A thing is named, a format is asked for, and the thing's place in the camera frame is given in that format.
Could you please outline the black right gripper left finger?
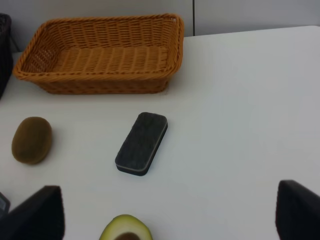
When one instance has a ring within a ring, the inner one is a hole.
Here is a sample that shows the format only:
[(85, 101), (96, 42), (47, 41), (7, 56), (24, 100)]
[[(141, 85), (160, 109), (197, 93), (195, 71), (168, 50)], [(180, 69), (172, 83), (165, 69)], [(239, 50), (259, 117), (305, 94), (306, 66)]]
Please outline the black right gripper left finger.
[(47, 185), (0, 220), (2, 240), (62, 240), (65, 213), (62, 190)]

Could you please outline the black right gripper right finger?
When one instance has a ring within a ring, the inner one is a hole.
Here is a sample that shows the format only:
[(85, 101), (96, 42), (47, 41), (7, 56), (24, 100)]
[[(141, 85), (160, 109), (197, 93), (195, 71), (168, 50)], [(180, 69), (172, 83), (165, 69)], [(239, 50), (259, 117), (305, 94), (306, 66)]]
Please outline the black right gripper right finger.
[(278, 184), (275, 226), (281, 240), (320, 238), (320, 196), (294, 180)]

